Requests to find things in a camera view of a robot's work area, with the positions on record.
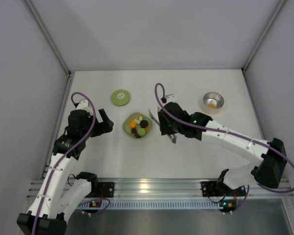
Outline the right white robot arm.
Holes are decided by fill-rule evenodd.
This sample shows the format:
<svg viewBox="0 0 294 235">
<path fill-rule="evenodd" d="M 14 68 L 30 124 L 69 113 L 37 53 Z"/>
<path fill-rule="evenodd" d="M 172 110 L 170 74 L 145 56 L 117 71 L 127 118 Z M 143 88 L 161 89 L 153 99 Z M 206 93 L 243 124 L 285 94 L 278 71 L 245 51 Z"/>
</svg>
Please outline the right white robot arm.
<svg viewBox="0 0 294 235">
<path fill-rule="evenodd" d="M 206 114 L 195 112 L 190 115 L 166 97 L 160 99 L 160 103 L 158 118 L 162 135 L 181 134 L 215 144 L 249 161 L 245 166 L 223 170 L 216 181 L 219 191 L 227 193 L 253 184 L 269 189 L 279 187 L 286 166 L 286 160 L 280 156 L 286 153 L 281 140 L 252 139 L 226 128 Z"/>
</svg>

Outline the black sandwich cookie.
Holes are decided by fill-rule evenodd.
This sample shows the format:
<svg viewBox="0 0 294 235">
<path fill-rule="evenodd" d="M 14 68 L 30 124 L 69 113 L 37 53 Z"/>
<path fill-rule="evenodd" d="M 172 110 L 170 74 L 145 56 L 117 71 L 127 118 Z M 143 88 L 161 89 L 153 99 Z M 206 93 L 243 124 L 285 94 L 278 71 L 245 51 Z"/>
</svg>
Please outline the black sandwich cookie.
<svg viewBox="0 0 294 235">
<path fill-rule="evenodd" d="M 140 122 L 140 126 L 141 126 L 142 128 L 147 128 L 147 127 L 149 126 L 149 123 L 148 123 L 147 120 L 142 120 L 142 121 Z"/>
</svg>

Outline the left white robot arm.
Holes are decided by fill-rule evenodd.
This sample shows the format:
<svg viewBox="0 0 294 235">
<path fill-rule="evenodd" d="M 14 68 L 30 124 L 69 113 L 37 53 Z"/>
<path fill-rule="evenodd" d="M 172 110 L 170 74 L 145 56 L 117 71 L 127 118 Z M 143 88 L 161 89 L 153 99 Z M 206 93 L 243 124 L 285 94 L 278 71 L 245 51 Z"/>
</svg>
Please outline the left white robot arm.
<svg viewBox="0 0 294 235">
<path fill-rule="evenodd" d="M 104 109 L 99 110 L 102 122 L 98 122 L 94 105 L 87 98 L 74 106 L 64 134 L 54 143 L 46 177 L 34 202 L 17 218 L 17 225 L 25 235 L 63 235 L 71 215 L 85 197 L 96 200 L 104 197 L 97 175 L 90 172 L 77 174 L 73 185 L 63 192 L 86 141 L 111 132 L 114 125 Z"/>
</svg>

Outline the metal serving tongs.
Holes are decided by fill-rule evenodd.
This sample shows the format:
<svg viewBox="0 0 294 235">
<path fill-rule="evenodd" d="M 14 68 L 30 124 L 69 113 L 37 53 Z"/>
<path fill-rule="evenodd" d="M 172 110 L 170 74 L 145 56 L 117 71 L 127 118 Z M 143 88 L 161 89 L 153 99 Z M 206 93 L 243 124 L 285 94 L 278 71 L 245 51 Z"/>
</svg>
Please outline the metal serving tongs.
<svg viewBox="0 0 294 235">
<path fill-rule="evenodd" d="M 149 117 L 159 126 L 159 127 L 163 127 L 163 122 L 159 121 L 154 115 L 153 113 L 151 112 L 150 109 L 148 109 L 148 114 L 149 114 Z M 177 137 L 175 134 L 166 134 L 166 136 L 170 139 L 170 141 L 173 143 L 173 144 L 176 144 L 176 141 L 177 141 Z"/>
</svg>

